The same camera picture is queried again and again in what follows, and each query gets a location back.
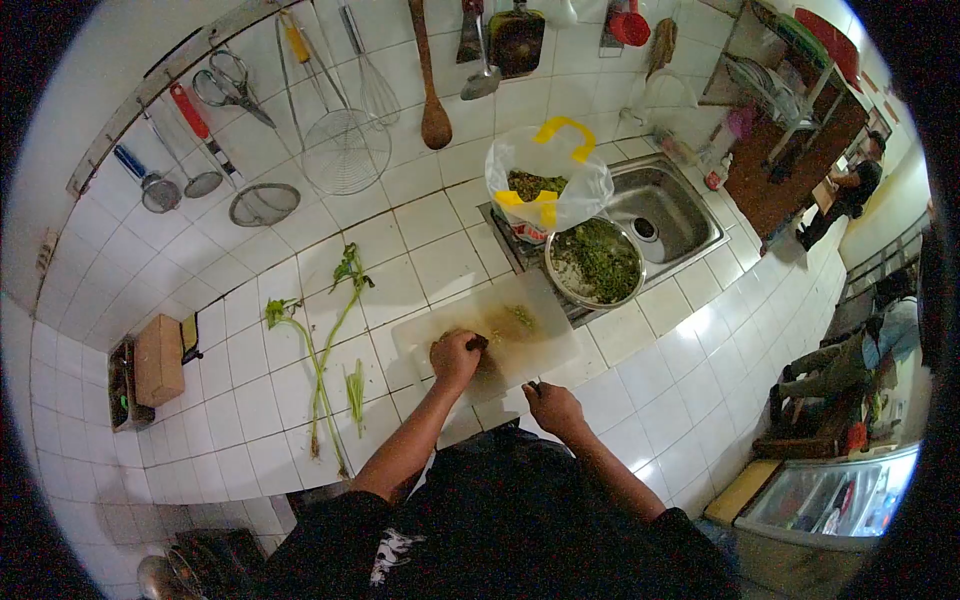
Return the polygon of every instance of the black shirt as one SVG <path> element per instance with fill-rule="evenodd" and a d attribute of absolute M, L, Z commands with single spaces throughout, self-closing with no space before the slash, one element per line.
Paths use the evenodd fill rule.
<path fill-rule="evenodd" d="M 853 172 L 860 176 L 860 184 L 856 187 L 841 187 L 838 190 L 837 202 L 847 206 L 862 206 L 870 200 L 870 196 L 880 185 L 883 168 L 877 162 L 867 159 L 856 165 Z"/>
<path fill-rule="evenodd" d="M 263 598 L 737 598 L 680 509 L 619 510 L 565 447 L 511 427 L 437 453 L 391 507 L 317 506 L 257 576 Z"/>

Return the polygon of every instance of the white cutting board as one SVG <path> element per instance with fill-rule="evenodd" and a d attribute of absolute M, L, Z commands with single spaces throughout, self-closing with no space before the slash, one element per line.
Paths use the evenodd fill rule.
<path fill-rule="evenodd" d="M 523 315 L 518 319 L 516 314 Z M 394 327 L 394 344 L 420 380 L 433 376 L 430 345 L 461 327 L 490 344 L 464 391 L 470 404 L 502 396 L 577 357 L 580 346 L 543 272 L 527 271 Z"/>

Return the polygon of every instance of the leafy green herb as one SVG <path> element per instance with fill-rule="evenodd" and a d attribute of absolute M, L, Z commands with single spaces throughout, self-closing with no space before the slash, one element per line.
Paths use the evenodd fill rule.
<path fill-rule="evenodd" d="M 567 180 L 563 177 L 540 177 L 514 169 L 507 176 L 507 184 L 521 200 L 532 202 L 537 199 L 541 190 L 557 192 L 560 196 L 566 187 Z"/>
<path fill-rule="evenodd" d="M 324 407 L 324 415 L 327 417 L 326 424 L 330 430 L 330 440 L 333 442 L 337 462 L 340 464 L 340 477 L 343 479 L 348 478 L 347 464 L 341 453 L 340 445 L 337 444 L 337 433 L 334 429 L 332 419 L 333 411 L 330 410 L 330 401 L 326 395 L 326 388 L 324 387 L 324 371 L 326 370 L 326 359 L 330 355 L 330 347 L 333 346 L 333 338 L 336 337 L 337 331 L 344 324 L 347 313 L 357 302 L 357 299 L 360 298 L 360 292 L 362 292 L 365 287 L 373 287 L 373 281 L 369 276 L 364 274 L 357 245 L 353 243 L 344 247 L 344 258 L 333 272 L 333 288 L 330 289 L 330 292 L 333 292 L 333 289 L 336 288 L 341 281 L 346 279 L 353 281 L 353 296 L 350 298 L 350 302 L 348 302 L 344 312 L 342 312 L 337 319 L 337 323 L 334 324 L 333 328 L 330 329 L 330 333 L 326 336 L 326 344 L 319 361 L 317 360 L 317 352 L 314 350 L 310 333 L 300 322 L 293 318 L 297 308 L 303 306 L 302 300 L 268 300 L 267 306 L 263 310 L 268 329 L 273 329 L 281 323 L 291 324 L 300 332 L 300 335 L 303 336 L 306 342 L 306 347 L 310 352 L 310 359 L 313 361 L 313 368 L 317 372 L 317 386 L 313 391 L 313 397 L 310 401 L 312 415 L 310 424 L 310 456 L 312 458 L 320 456 L 320 442 L 317 439 L 317 420 L 320 418 L 320 406 L 322 404 Z"/>
<path fill-rule="evenodd" d="M 344 381 L 347 382 L 347 398 L 350 404 L 350 416 L 357 424 L 357 437 L 363 437 L 363 363 L 357 359 L 354 372 L 347 373 L 344 367 Z"/>
<path fill-rule="evenodd" d="M 640 281 L 636 251 L 603 221 L 588 219 L 558 234 L 555 243 L 554 266 L 558 260 L 578 265 L 580 277 L 598 303 L 623 300 Z"/>

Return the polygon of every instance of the whisk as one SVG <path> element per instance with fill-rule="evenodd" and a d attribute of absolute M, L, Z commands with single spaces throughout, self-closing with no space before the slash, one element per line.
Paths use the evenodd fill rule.
<path fill-rule="evenodd" d="M 353 20 L 353 12 L 347 5 L 347 0 L 338 0 L 338 4 L 340 5 L 340 18 L 347 29 L 347 37 L 350 38 L 353 52 L 357 55 L 357 67 L 360 70 L 360 105 L 364 112 L 380 123 L 384 125 L 396 123 L 396 120 L 400 118 L 400 102 L 397 101 L 394 90 L 387 83 L 383 74 L 367 56 L 367 50 L 360 39 L 360 33 L 357 30 L 356 21 Z"/>

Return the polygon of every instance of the printed shirt graphic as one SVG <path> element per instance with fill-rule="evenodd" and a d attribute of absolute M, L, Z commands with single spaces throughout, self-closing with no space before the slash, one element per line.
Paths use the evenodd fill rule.
<path fill-rule="evenodd" d="M 383 533 L 387 537 L 380 541 L 380 547 L 376 549 L 373 571 L 370 574 L 371 586 L 382 586 L 390 569 L 412 560 L 410 557 L 401 557 L 410 550 L 414 542 L 426 540 L 424 536 L 404 536 L 393 527 L 388 527 Z"/>

